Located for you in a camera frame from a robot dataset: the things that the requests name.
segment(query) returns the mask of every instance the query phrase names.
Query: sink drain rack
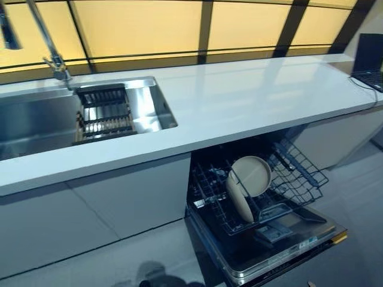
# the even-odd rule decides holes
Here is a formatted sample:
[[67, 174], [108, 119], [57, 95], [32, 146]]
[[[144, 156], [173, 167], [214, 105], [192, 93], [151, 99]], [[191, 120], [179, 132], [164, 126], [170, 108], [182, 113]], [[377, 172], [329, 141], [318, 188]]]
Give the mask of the sink drain rack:
[[76, 89], [81, 111], [76, 116], [74, 144], [137, 134], [124, 84]]

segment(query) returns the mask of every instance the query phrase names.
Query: kitchen counter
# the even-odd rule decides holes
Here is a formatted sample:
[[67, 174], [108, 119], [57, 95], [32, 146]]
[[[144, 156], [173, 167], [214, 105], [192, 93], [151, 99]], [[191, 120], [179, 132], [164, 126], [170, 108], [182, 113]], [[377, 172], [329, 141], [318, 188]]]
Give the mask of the kitchen counter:
[[[0, 161], [0, 196], [370, 108], [373, 91], [328, 64], [350, 60], [302, 56], [74, 77], [78, 84], [154, 76], [178, 127]], [[59, 84], [4, 85], [0, 97]]]

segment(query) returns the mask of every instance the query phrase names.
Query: chrome faucet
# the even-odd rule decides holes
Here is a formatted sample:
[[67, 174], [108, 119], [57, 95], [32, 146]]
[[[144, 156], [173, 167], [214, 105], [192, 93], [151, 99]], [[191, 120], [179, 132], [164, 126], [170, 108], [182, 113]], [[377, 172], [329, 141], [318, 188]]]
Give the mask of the chrome faucet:
[[[52, 38], [49, 34], [49, 31], [41, 17], [40, 12], [37, 9], [36, 3], [34, 0], [26, 0], [26, 3], [29, 6], [29, 9], [37, 23], [38, 28], [42, 34], [42, 38], [44, 39], [45, 44], [47, 45], [50, 51], [51, 59], [43, 57], [43, 61], [49, 65], [49, 67], [53, 70], [53, 77], [57, 80], [64, 81], [68, 90], [71, 90], [69, 86], [69, 80], [71, 79], [71, 75], [68, 72], [67, 67], [65, 66], [65, 62], [62, 59], [62, 56], [57, 52], [56, 47], [52, 41]], [[0, 16], [1, 16], [1, 28], [4, 34], [5, 46], [10, 49], [18, 49], [21, 48], [17, 36], [13, 31], [11, 26], [11, 22], [9, 21], [7, 14], [5, 12], [5, 7], [2, 0], [0, 0]]]
[[13, 31], [11, 21], [8, 18], [7, 12], [5, 10], [5, 5], [2, 0], [0, 0], [0, 25], [1, 31], [4, 36], [5, 48], [11, 50], [21, 49], [21, 45], [17, 35]]

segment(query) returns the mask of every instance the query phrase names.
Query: dishwasher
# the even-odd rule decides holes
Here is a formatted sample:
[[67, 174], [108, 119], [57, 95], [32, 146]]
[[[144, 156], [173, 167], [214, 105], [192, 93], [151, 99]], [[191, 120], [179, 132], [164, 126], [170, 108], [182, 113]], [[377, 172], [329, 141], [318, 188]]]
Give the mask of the dishwasher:
[[[254, 221], [244, 221], [226, 191], [232, 164], [257, 156], [272, 171], [269, 188], [246, 197]], [[260, 286], [346, 239], [346, 229], [308, 207], [328, 183], [289, 140], [273, 134], [195, 151], [187, 215], [228, 286]]]

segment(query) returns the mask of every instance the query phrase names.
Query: yellow window panel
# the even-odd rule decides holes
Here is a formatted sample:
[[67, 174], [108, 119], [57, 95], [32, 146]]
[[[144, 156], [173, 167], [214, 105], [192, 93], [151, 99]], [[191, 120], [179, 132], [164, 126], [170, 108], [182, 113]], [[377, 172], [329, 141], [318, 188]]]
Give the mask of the yellow window panel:
[[[37, 3], [37, 7], [63, 58], [85, 58], [66, 2], [42, 2]], [[12, 4], [7, 5], [6, 9], [22, 49], [5, 49], [2, 33], [0, 33], [0, 66], [39, 63], [42, 62], [42, 57], [49, 57], [50, 52], [28, 6]]]
[[161, 58], [173, 58], [173, 57], [189, 57], [198, 56], [198, 53], [183, 53], [183, 54], [168, 54], [168, 55], [155, 55], [155, 56], [135, 56], [135, 57], [118, 57], [118, 58], [106, 58], [106, 59], [94, 59], [92, 63], [104, 63], [104, 62], [118, 62], [118, 61], [131, 61], [131, 60], [146, 60], [146, 59], [161, 59]]
[[215, 2], [209, 50], [276, 45], [289, 9], [289, 5]]
[[269, 51], [272, 54], [274, 52], [274, 48], [252, 48], [252, 49], [237, 49], [237, 50], [225, 50], [225, 51], [210, 51], [210, 52], [208, 52], [208, 55], [258, 52], [258, 51]]
[[332, 44], [350, 10], [307, 7], [292, 45]]
[[201, 2], [75, 1], [92, 57], [198, 50]]
[[[243, 0], [221, 0], [228, 2], [243, 2]], [[255, 3], [271, 3], [271, 4], [292, 4], [293, 0], [247, 0], [246, 2], [255, 2]]]
[[25, 0], [4, 0], [4, 3], [9, 4], [9, 3], [21, 3], [21, 2], [26, 2]]
[[357, 0], [310, 0], [309, 6], [352, 9]]
[[286, 56], [304, 56], [304, 55], [318, 55], [327, 54], [331, 45], [310, 45], [290, 47]]
[[[65, 62], [66, 66], [74, 66], [74, 65], [80, 65], [80, 64], [88, 64], [88, 62], [85, 60]], [[23, 67], [17, 67], [17, 68], [0, 69], [0, 74], [1, 73], [7, 73], [7, 72], [17, 72], [17, 71], [41, 69], [41, 68], [47, 68], [47, 67], [48, 67], [48, 65], [42, 64], [42, 65], [23, 66]]]

